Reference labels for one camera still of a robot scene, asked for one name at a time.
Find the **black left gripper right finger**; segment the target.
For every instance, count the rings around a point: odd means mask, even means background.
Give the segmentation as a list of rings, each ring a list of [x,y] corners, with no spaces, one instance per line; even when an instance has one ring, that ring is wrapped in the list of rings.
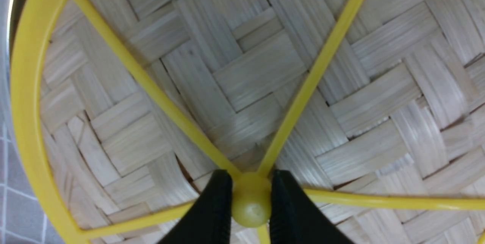
[[[274,171],[271,203],[272,244],[353,243],[323,215],[289,171]]]

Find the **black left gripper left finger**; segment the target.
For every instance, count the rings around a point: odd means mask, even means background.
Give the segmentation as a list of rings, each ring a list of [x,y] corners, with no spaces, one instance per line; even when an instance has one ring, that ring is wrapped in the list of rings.
[[[229,244],[232,187],[227,171],[214,171],[193,206],[159,244]]]

